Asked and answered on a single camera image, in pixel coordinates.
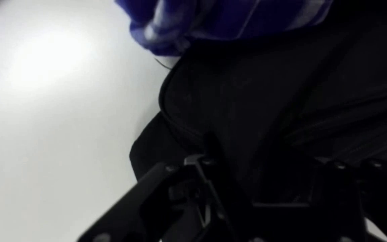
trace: blue purple fabric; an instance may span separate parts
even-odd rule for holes
[[[116,0],[130,34],[155,56],[181,56],[196,39],[236,41],[319,25],[333,0]]]

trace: white floor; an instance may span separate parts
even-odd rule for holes
[[[0,242],[72,242],[118,201],[165,76],[111,0],[0,0]]]

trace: black fabric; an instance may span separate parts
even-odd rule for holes
[[[276,140],[322,162],[387,159],[387,2],[336,2],[313,30],[197,44],[159,105],[130,154],[138,178],[204,152],[205,135],[252,198]]]

